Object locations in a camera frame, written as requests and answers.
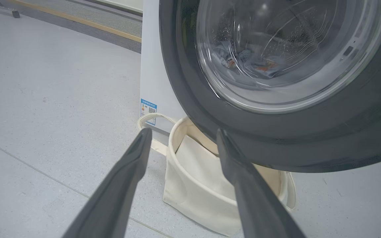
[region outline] washing machine side panel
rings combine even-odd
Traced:
[[[179,104],[171,88],[165,70],[160,43],[159,1],[144,0],[142,20],[142,54],[141,54],[141,99],[157,105],[157,113],[180,119],[186,113]],[[142,112],[139,100],[136,110]],[[157,119],[155,127],[170,132],[172,125],[167,120]]]

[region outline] clothes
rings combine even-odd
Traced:
[[[213,51],[224,67],[235,69],[236,72],[263,75],[270,79],[286,67],[286,60],[279,56],[269,56],[263,60],[250,49],[232,55],[230,46],[228,41],[220,42]]]

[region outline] yellow strip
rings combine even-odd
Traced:
[[[38,11],[46,12],[46,13],[49,13],[51,15],[55,15],[55,16],[58,16],[58,17],[61,17],[61,18],[66,18],[66,19],[71,20],[71,21],[82,23],[82,24],[85,24],[85,25],[88,25],[88,26],[91,26],[91,27],[94,27],[94,28],[97,28],[97,29],[100,29],[100,30],[103,30],[103,31],[107,31],[107,32],[115,34],[115,35],[122,36],[124,38],[131,39],[133,41],[142,43],[142,38],[140,38],[140,37],[133,36],[133,35],[130,35],[130,34],[126,33],[126,32],[122,32],[122,31],[119,31],[119,30],[116,30],[116,29],[113,29],[113,28],[110,28],[110,27],[106,27],[106,26],[103,26],[103,25],[100,25],[100,24],[97,24],[97,23],[94,23],[94,22],[91,22],[91,21],[88,21],[88,20],[85,20],[85,19],[82,19],[82,18],[77,18],[77,17],[72,16],[72,15],[68,15],[68,14],[65,14],[65,13],[62,13],[62,12],[57,12],[55,10],[47,9],[47,8],[44,8],[44,7],[35,5],[35,4],[25,3],[25,2],[22,2],[22,1],[19,1],[19,0],[9,0],[9,1],[14,3],[14,4],[22,5],[22,6],[31,8],[31,9],[36,9]]]

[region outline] light gray floor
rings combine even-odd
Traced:
[[[0,237],[62,236],[138,132],[140,57],[0,11]],[[151,151],[126,237],[221,237],[162,201],[164,175]],[[381,163],[294,177],[308,237],[381,237]]]

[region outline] caster wheel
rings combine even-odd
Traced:
[[[14,11],[14,12],[13,12],[13,17],[14,17],[14,18],[20,18],[20,13],[19,13],[19,11]]]

